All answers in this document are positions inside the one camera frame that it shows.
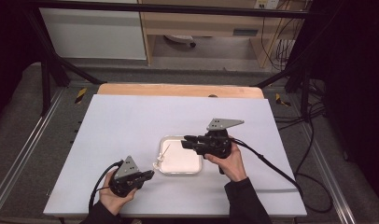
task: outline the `metal frame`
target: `metal frame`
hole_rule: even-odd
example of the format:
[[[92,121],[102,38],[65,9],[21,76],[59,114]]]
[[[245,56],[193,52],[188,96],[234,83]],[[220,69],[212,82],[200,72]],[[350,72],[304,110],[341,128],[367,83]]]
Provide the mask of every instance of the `metal frame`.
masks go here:
[[[99,80],[75,67],[65,59],[61,58],[54,50],[49,39],[48,31],[42,29],[40,21],[35,16],[35,10],[40,7],[45,8],[64,8],[81,10],[104,10],[104,11],[132,11],[132,12],[159,12],[159,13],[186,13],[203,15],[225,15],[225,16],[245,16],[263,18],[292,18],[292,19],[316,19],[327,16],[320,12],[307,11],[285,11],[270,9],[249,9],[236,7],[195,7],[195,6],[176,6],[176,5],[151,5],[151,4],[127,4],[127,3],[100,3],[100,2],[78,2],[78,1],[57,1],[57,0],[23,0],[16,3],[16,7],[21,9],[26,19],[35,31],[37,42],[41,46],[41,55],[46,57],[43,63],[43,113],[48,110],[50,102],[49,93],[49,73],[55,78],[58,86],[67,86],[69,78],[63,67],[73,71],[77,75],[84,77],[93,84],[103,84],[105,81]]]

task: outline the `gray carpet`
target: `gray carpet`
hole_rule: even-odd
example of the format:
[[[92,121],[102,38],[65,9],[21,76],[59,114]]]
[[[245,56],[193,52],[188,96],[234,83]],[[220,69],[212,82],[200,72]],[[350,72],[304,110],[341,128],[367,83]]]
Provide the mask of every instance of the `gray carpet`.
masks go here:
[[[122,70],[117,69],[90,69],[89,72],[108,81],[147,82],[147,83],[182,83],[182,84],[232,84],[245,86],[248,83],[257,83],[264,79],[263,74],[255,77],[250,73],[230,72],[178,72]],[[26,137],[34,128],[41,111],[41,95],[39,69],[29,68],[23,77],[11,105],[0,118],[0,181],[7,173],[10,164],[15,159]],[[30,160],[7,198],[0,211],[0,218],[20,217],[35,219],[54,219],[42,214],[48,200],[47,193],[53,189],[60,170],[70,150],[70,141],[75,140],[76,132],[86,113],[91,96],[96,93],[97,86],[89,87],[81,104],[74,101],[81,87],[70,87],[63,94],[57,111],[48,128],[43,133]],[[287,96],[281,92],[282,99]],[[292,106],[277,105],[274,92],[265,93],[270,100],[275,116],[297,116]],[[358,223],[379,223],[379,200],[370,189],[361,172],[354,163],[343,159],[341,147],[334,131],[329,125],[329,119],[319,117],[315,119],[316,138],[323,153],[344,192],[344,196]],[[292,126],[280,132],[283,144],[288,154],[288,160],[293,169],[300,162],[308,143],[300,125]],[[301,171],[322,181],[320,173],[312,155],[306,159]],[[328,206],[325,192],[313,182],[299,178],[298,182],[304,191],[304,201],[315,208]],[[319,214],[308,210],[307,217],[298,218],[300,223],[340,223],[334,209],[327,214]]]

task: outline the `white table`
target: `white table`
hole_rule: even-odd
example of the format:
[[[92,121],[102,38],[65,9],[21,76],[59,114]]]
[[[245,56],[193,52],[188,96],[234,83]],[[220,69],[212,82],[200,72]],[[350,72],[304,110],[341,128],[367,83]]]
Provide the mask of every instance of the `white table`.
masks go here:
[[[212,118],[243,119],[245,124],[230,128],[229,134],[293,177],[267,100],[94,95],[44,213],[86,216],[94,184],[108,165],[131,155],[140,171],[150,170],[165,135],[204,134]],[[268,214],[306,216],[295,187],[241,149],[247,175]],[[225,217],[229,203],[223,186],[228,181],[208,161],[195,176],[157,172],[121,213],[125,217]]]

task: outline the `wire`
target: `wire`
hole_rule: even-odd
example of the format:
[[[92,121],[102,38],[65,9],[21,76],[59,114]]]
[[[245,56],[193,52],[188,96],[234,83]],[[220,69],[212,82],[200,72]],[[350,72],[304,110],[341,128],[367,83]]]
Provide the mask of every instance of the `wire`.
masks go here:
[[[306,151],[305,151],[305,154],[302,156],[302,159],[301,159],[301,161],[300,161],[300,164],[297,166],[297,169],[296,169],[295,172],[294,172],[294,176],[296,177],[296,179],[297,179],[297,176],[303,176],[303,177],[306,177],[306,178],[308,178],[308,179],[311,179],[311,180],[313,180],[314,182],[316,182],[316,183],[317,183],[317,184],[318,184],[323,190],[326,191],[326,193],[327,193],[327,195],[328,195],[328,197],[329,197],[329,201],[330,201],[330,203],[329,203],[329,207],[328,207],[328,208],[326,208],[326,209],[315,209],[314,207],[310,206],[310,205],[307,204],[307,203],[304,203],[304,205],[305,205],[308,209],[310,209],[310,210],[312,210],[312,211],[314,211],[314,212],[318,212],[318,213],[328,213],[328,212],[332,209],[332,207],[333,207],[333,202],[332,202],[332,196],[331,196],[330,192],[327,190],[326,186],[324,186],[323,183],[321,183],[320,181],[316,180],[315,178],[313,178],[313,177],[311,177],[311,176],[309,176],[309,175],[305,175],[305,174],[300,173],[300,169],[302,168],[303,163],[305,162],[306,158],[308,157],[309,152],[310,152],[310,150],[311,150],[311,148],[312,148],[312,145],[313,145],[314,139],[315,139],[315,127],[314,127],[314,124],[313,124],[313,122],[312,122],[312,119],[315,118],[316,116],[318,116],[319,114],[325,112],[325,107],[324,107],[324,106],[321,106],[320,108],[317,108],[317,109],[314,110],[314,107],[315,107],[315,106],[317,106],[317,105],[321,105],[321,104],[322,104],[321,102],[317,102],[317,103],[311,105],[310,108],[309,108],[309,112],[308,112],[308,120],[309,120],[309,125],[311,126],[311,132],[312,132],[312,133],[311,133],[311,139],[310,139],[309,146],[308,146],[308,148],[307,148]]]
[[[279,36],[283,33],[283,31],[288,27],[288,25],[294,21],[294,19],[291,19],[289,20],[284,26],[283,28],[280,30],[279,34],[277,35],[277,38],[279,38]],[[283,61],[287,62],[287,59],[288,59],[288,51],[292,48],[292,45],[293,43],[295,42],[295,37],[297,36],[297,33],[299,31],[299,28],[302,26],[303,24],[303,20],[298,20],[296,19],[296,24],[293,22],[292,25],[293,25],[293,37],[291,40],[280,40],[279,41],[279,45],[278,45],[278,48],[276,50],[276,60],[279,60],[280,62],[280,70],[283,71]]]
[[[263,32],[264,32],[264,27],[265,27],[265,17],[262,18],[261,46],[262,46],[263,51],[264,51],[265,54],[266,54],[266,57],[268,58],[269,62],[271,63],[272,67],[275,68],[276,70],[279,70],[279,68],[276,67],[276,66],[278,66],[278,64],[275,64],[275,63],[272,61],[271,57],[269,57],[269,54],[268,54],[268,52],[266,51],[266,49],[265,49],[265,47],[264,47],[264,45],[263,45]]]
[[[287,0],[284,0],[284,1],[280,4],[280,6],[277,6],[277,7],[276,7],[276,9],[279,9],[280,7],[282,7],[286,2],[287,2]]]
[[[261,154],[259,154],[256,150],[254,150],[252,147],[248,146],[246,143],[244,143],[243,141],[237,139],[237,138],[231,138],[231,141],[233,143],[236,143],[237,145],[239,146],[242,146],[242,147],[245,147],[247,148],[248,150],[250,150],[251,152],[253,152],[254,154],[256,154],[256,156],[261,160],[263,161],[267,166],[269,166],[271,169],[275,170],[278,174],[280,174],[281,176],[283,176],[286,180],[288,180],[291,184],[294,185],[294,187],[298,190],[298,192],[300,193],[301,197],[303,197],[303,191],[300,187],[300,185],[297,184],[297,182],[295,182],[295,180],[293,180],[291,177],[289,177],[288,175],[286,175],[283,171],[281,171],[279,168],[275,167],[273,164],[271,164],[267,159],[265,159],[265,157]]]
[[[301,117],[291,117],[291,118],[288,118],[288,117],[274,116],[274,118],[276,118],[276,119],[300,119]]]
[[[266,83],[267,81],[269,82],[269,80],[273,80],[271,82],[273,83],[276,80],[280,79],[280,77],[286,77],[293,71],[299,69],[300,67],[304,67],[304,65],[307,65],[308,60],[310,58],[313,58],[315,52],[317,52],[317,46],[315,47],[315,45],[317,44],[317,42],[320,41],[320,38],[322,37],[322,35],[325,35],[326,30],[330,27],[330,25],[332,24],[332,21],[337,17],[338,12],[344,6],[344,3],[346,1],[348,0],[341,0],[341,2],[339,3],[340,5],[337,6],[337,9],[333,12],[334,14],[330,17],[330,20],[326,22],[326,25],[324,25],[316,35],[314,35],[314,38],[312,38],[312,40],[309,41],[309,44],[304,48],[304,50],[302,50],[295,59],[289,62],[289,67],[286,67],[285,71],[281,71],[279,74],[277,74],[278,78],[274,77],[273,79],[268,79],[259,84],[250,85],[250,87],[259,87],[259,86],[264,87],[264,85],[269,85]]]
[[[96,191],[99,190],[99,189],[97,189],[97,187],[99,187],[99,184],[102,181],[102,179],[105,177],[105,175],[108,173],[108,171],[111,170],[111,168],[113,168],[114,166],[120,167],[122,164],[123,164],[123,161],[115,162],[114,164],[108,166],[108,168],[105,169],[105,171],[103,172],[103,174],[100,176],[99,180],[97,181],[97,183],[94,186],[94,189],[93,189],[93,191],[91,193],[90,203],[89,203],[89,206],[88,206],[89,211],[91,211],[91,209],[93,208],[94,197],[96,196]]]
[[[110,188],[110,186],[108,186],[108,187],[104,187],[104,188],[99,188],[99,189],[97,189],[96,191],[99,191],[99,190],[102,190],[102,189],[109,189]]]
[[[312,119],[316,118],[316,117],[318,117],[318,116],[320,116],[320,115],[322,115],[324,113],[325,113],[325,107],[323,106],[323,107],[318,108],[316,111],[314,111],[313,114],[311,115],[311,118]],[[282,128],[279,128],[278,131],[282,131],[282,130],[284,130],[286,128],[289,128],[291,126],[299,124],[299,123],[301,123],[301,122],[303,122],[305,120],[306,120],[306,118],[299,118],[299,119],[291,120],[291,122],[292,122],[291,124],[289,124],[287,126],[284,126]],[[289,122],[286,122],[285,120],[277,120],[276,123],[289,123]]]

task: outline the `black pole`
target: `black pole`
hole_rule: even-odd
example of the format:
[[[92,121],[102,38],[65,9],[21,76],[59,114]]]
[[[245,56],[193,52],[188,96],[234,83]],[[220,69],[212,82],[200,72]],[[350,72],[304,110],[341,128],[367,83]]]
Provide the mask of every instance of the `black pole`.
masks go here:
[[[238,8],[238,7],[196,7],[178,5],[156,5],[156,4],[129,4],[129,3],[101,3],[101,2],[78,2],[78,1],[56,1],[56,0],[28,0],[27,5],[33,7],[103,10],[103,11],[134,11],[134,12],[160,12],[180,14],[204,14],[224,16],[246,16],[265,18],[294,18],[310,19],[314,17],[327,16],[319,12],[307,11],[285,11],[273,9]]]
[[[65,224],[64,217],[58,217],[59,221],[61,221],[61,224]]]
[[[302,92],[301,92],[301,115],[302,118],[308,122],[308,100],[309,100],[309,76],[310,68],[304,68],[302,74]]]
[[[38,23],[33,7],[23,7],[22,13],[29,21],[30,25],[33,27],[35,31],[35,38],[37,38],[34,43],[39,43],[39,46],[35,46],[39,50],[39,53],[42,58],[44,58],[48,62],[49,71],[54,77],[56,84],[58,86],[68,86],[70,83],[67,74],[64,72],[62,67],[57,63],[56,58],[54,56],[55,50],[51,46],[48,38],[46,37],[43,29]]]
[[[41,75],[42,75],[42,96],[43,96],[41,116],[44,116],[50,107],[49,65],[47,61],[41,62]]]
[[[81,69],[75,67],[73,64],[66,61],[61,56],[56,54],[55,57],[61,63],[61,65],[63,65],[67,69],[71,70],[72,72],[76,73],[77,75],[87,79],[89,82],[91,82],[93,84],[104,84],[104,83],[106,83],[106,81],[101,81],[101,80],[97,79],[96,77],[92,77],[88,73],[86,73],[86,72],[82,71]]]

